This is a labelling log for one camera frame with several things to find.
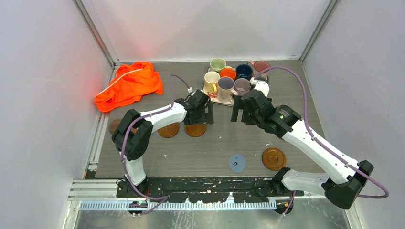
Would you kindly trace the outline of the wooden coaster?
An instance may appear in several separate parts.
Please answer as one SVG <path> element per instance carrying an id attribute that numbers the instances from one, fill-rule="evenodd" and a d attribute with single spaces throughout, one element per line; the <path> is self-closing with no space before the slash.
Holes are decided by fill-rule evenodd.
<path id="1" fill-rule="evenodd" d="M 180 123 L 173 123 L 173 124 L 160 128 L 158 130 L 158 133 L 161 137 L 172 138 L 172 137 L 176 136 L 179 129 L 180 129 Z"/>
<path id="2" fill-rule="evenodd" d="M 287 163 L 287 158 L 283 151 L 275 147 L 264 150 L 261 159 L 263 165 L 272 171 L 279 171 Z"/>
<path id="3" fill-rule="evenodd" d="M 121 123 L 121 119 L 116 119 L 116 120 L 114 120 L 114 121 L 112 121 L 110 124 L 109 124 L 109 126 L 108 126 L 108 131 L 109 131 L 109 133 L 112 135 L 112 134 L 114 134 L 114 132 L 116 131 L 116 129 L 117 129 L 117 127 L 119 126 L 119 124 Z M 137 132 L 137 128 L 131 128 L 131 132 L 133 133 L 133 134 L 135 134 L 136 132 Z"/>
<path id="4" fill-rule="evenodd" d="M 185 133 L 190 137 L 200 137 L 207 129 L 207 124 L 185 125 Z"/>

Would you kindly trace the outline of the blue coaster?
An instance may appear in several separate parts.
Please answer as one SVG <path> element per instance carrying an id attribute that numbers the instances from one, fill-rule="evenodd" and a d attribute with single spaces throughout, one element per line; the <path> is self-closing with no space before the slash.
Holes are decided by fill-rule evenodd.
<path id="1" fill-rule="evenodd" d="M 228 166 L 235 173 L 241 173 L 246 167 L 246 159 L 242 154 L 233 154 L 228 158 Z"/>

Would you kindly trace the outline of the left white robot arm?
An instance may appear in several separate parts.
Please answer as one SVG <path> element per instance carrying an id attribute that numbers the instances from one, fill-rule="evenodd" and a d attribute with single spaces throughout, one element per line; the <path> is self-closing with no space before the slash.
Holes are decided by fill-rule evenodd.
<path id="1" fill-rule="evenodd" d="M 146 193 L 146 174 L 142 156 L 155 131 L 174 123 L 185 125 L 213 124 L 213 106 L 210 97 L 198 89 L 185 99 L 148 112 L 128 110 L 112 134 L 112 141 L 120 153 L 128 190 L 135 197 Z"/>

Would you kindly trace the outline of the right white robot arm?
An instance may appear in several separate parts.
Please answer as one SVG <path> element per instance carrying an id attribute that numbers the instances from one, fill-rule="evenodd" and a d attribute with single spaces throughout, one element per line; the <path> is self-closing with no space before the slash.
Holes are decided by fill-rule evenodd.
<path id="1" fill-rule="evenodd" d="M 324 171 L 308 173 L 283 167 L 271 180 L 275 193 L 305 191 L 323 195 L 341 209 L 351 208 L 367 182 L 362 173 L 370 175 L 373 171 L 370 162 L 348 157 L 315 131 L 307 129 L 300 114 L 287 105 L 274 107 L 271 98 L 261 91 L 251 90 L 235 96 L 232 122 L 237 120 L 239 110 L 243 111 L 241 121 L 244 124 L 256 125 L 292 144 Z"/>

